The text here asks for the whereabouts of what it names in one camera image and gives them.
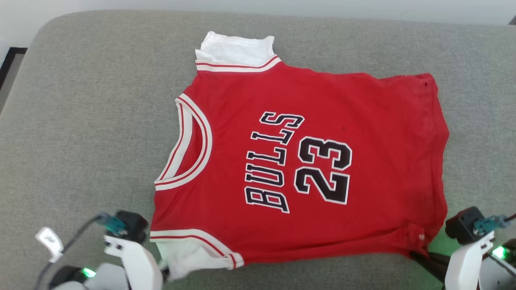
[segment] white wall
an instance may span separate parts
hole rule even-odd
[[[29,46],[59,15],[97,9],[169,9],[505,25],[516,0],[0,0],[0,37]]]

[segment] white label tag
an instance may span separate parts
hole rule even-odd
[[[61,258],[63,244],[51,228],[41,228],[41,230],[36,234],[36,239],[44,244],[52,254],[52,258],[50,258],[51,263],[55,263],[59,258]]]

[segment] black frame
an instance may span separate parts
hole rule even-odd
[[[12,62],[14,61],[14,57],[17,54],[25,54],[27,52],[26,47],[11,47],[5,56],[4,63],[0,68],[0,89],[4,85],[5,78],[7,78],[7,73],[11,68]]]

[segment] bulls jersey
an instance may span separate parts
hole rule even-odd
[[[430,74],[288,66],[272,37],[208,33],[175,101],[151,241],[172,278],[370,252],[425,253],[446,217],[448,130]]]

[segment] gray fabric surface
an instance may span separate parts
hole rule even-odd
[[[42,226],[66,241],[100,210],[151,219],[152,182],[178,137],[173,99],[195,76],[194,49],[208,30],[274,35],[283,61],[317,71],[432,73],[450,130],[443,176],[448,215],[471,205],[486,215],[516,212],[514,26],[82,12],[38,33],[0,115],[1,288],[32,286],[49,258],[34,239]],[[103,253],[102,234],[100,227],[88,230],[60,264],[116,262]],[[516,226],[498,231],[497,241],[515,234]],[[153,244],[146,246],[157,255]],[[445,254],[457,248],[444,234],[431,245]],[[416,262],[379,254],[200,271],[166,288],[440,286]]]

